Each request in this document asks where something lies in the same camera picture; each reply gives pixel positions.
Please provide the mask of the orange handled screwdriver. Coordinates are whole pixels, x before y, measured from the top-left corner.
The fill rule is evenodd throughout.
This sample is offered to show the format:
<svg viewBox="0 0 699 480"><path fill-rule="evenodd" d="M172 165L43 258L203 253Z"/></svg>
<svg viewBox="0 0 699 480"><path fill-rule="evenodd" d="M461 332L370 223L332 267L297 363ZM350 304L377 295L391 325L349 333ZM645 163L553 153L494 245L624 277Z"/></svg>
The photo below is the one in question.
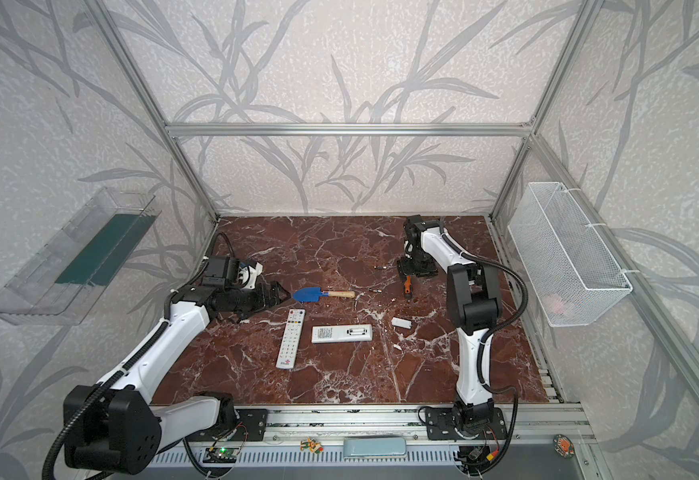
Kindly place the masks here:
<svg viewBox="0 0 699 480"><path fill-rule="evenodd" d="M407 300L413 299L413 277L411 275L403 276L403 295Z"/></svg>

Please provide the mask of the white battery cover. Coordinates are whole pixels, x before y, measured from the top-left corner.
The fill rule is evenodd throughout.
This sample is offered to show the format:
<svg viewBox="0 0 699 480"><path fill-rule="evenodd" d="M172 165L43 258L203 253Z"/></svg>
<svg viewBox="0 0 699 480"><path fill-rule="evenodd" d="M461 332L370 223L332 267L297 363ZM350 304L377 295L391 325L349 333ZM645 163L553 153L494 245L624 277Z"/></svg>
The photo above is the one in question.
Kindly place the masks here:
<svg viewBox="0 0 699 480"><path fill-rule="evenodd" d="M413 326L413 322L411 320L405 320L401 319L399 317L394 317L391 320L391 324L395 327L403 328L403 329L411 329L411 326Z"/></svg>

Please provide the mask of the white remote control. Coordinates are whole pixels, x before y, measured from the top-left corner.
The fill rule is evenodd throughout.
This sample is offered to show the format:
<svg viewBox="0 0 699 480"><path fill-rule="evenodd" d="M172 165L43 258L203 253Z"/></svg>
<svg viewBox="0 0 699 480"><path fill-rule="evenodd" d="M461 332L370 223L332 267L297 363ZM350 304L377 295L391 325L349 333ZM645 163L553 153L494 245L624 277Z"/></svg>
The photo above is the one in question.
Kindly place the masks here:
<svg viewBox="0 0 699 480"><path fill-rule="evenodd" d="M290 370L295 367L305 317L303 309L290 310L276 363L278 369Z"/></svg>
<svg viewBox="0 0 699 480"><path fill-rule="evenodd" d="M316 326L312 332L313 344L370 342L373 329L369 324Z"/></svg>

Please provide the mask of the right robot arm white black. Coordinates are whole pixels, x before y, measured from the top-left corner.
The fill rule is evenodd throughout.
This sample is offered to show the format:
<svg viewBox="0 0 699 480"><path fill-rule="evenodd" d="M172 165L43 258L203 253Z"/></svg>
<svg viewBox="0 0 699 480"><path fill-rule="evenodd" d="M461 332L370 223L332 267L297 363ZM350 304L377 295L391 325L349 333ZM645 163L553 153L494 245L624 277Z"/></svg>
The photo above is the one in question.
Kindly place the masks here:
<svg viewBox="0 0 699 480"><path fill-rule="evenodd" d="M441 221L427 221L419 215L403 222L403 256L397 273L403 295L413 298L413 278L432 278L440 271L447 276L447 317L459 338L459 378L453 404L455 429L473 436L477 428L493 421L495 401L487 390L491 350L487 332L497 326L503 314L499 269L479 262L477 256L459 245Z"/></svg>

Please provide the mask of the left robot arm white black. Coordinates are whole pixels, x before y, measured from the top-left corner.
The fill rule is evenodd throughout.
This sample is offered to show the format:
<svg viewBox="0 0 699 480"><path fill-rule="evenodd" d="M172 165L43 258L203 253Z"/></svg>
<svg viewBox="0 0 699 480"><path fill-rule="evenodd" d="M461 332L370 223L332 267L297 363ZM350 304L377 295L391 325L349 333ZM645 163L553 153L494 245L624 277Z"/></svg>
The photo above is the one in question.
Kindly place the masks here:
<svg viewBox="0 0 699 480"><path fill-rule="evenodd" d="M261 279L262 271L261 264L232 256L204 258L200 270L168 294L162 317L139 345L96 384L68 394L64 427L47 455L43 478L54 478L58 459L96 479L136 475L198 432L236 432L240 420L230 394L202 392L164 407L152 401L171 367L220 315L244 320L291 299L280 282Z"/></svg>

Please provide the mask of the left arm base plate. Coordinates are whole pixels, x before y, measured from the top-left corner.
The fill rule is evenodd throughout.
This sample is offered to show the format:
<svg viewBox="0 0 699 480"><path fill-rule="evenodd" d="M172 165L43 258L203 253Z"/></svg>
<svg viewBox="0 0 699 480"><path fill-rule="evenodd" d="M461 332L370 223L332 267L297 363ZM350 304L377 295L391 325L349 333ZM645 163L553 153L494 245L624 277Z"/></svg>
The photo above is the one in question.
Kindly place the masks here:
<svg viewBox="0 0 699 480"><path fill-rule="evenodd" d="M219 442L262 442L268 424L269 410L244 408L236 411L233 427L215 427L206 432L205 440Z"/></svg>

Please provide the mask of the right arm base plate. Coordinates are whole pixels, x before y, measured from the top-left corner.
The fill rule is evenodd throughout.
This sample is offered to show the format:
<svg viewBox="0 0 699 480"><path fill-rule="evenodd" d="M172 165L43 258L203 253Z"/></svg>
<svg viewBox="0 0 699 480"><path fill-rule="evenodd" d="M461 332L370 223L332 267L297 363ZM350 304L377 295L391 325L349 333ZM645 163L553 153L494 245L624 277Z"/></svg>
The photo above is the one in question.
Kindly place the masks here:
<svg viewBox="0 0 699 480"><path fill-rule="evenodd" d="M417 417L427 430L427 439L431 441L505 440L509 428L509 420L505 420L499 408L495 408L493 421L478 425L471 431L457 427L451 407L421 406L417 410Z"/></svg>

